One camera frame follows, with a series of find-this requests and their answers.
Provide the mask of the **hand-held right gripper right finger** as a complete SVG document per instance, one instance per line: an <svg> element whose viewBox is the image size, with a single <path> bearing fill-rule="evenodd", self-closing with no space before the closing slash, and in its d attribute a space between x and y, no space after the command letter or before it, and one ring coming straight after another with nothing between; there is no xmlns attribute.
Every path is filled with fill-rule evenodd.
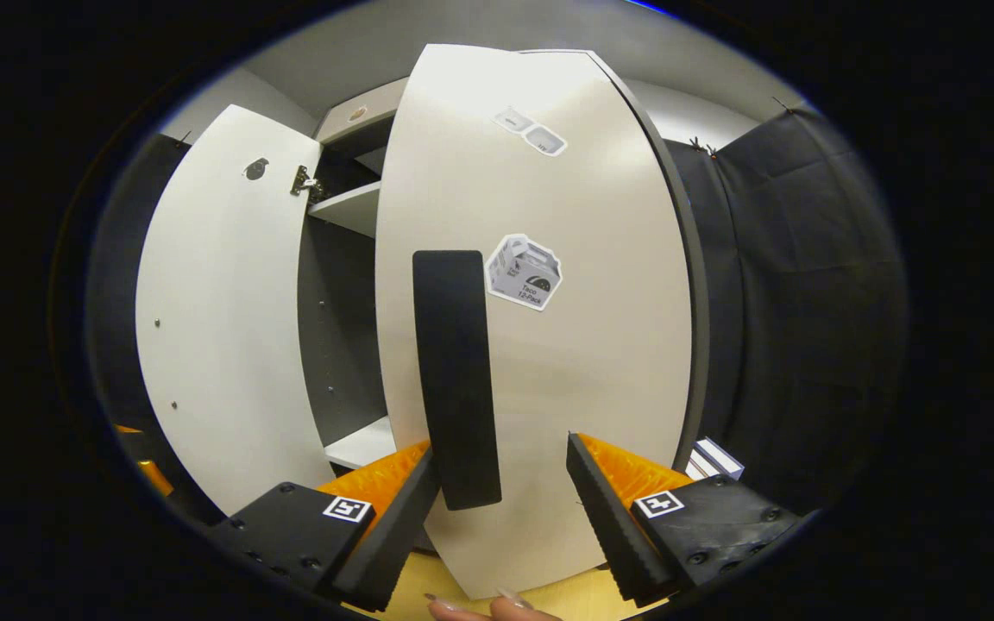
<svg viewBox="0 0 994 621"><path fill-rule="evenodd" d="M724 474L691 479L588 434L565 468L620 597L690 604L787 543L801 516Z"/></svg>

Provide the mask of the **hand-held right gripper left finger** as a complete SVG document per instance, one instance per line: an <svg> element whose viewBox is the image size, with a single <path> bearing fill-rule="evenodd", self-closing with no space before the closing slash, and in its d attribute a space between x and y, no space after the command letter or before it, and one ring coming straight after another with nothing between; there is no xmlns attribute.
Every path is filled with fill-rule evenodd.
<svg viewBox="0 0 994 621"><path fill-rule="evenodd" d="M316 488L281 482L208 536L302 593L384 611L438 490L422 441Z"/></svg>

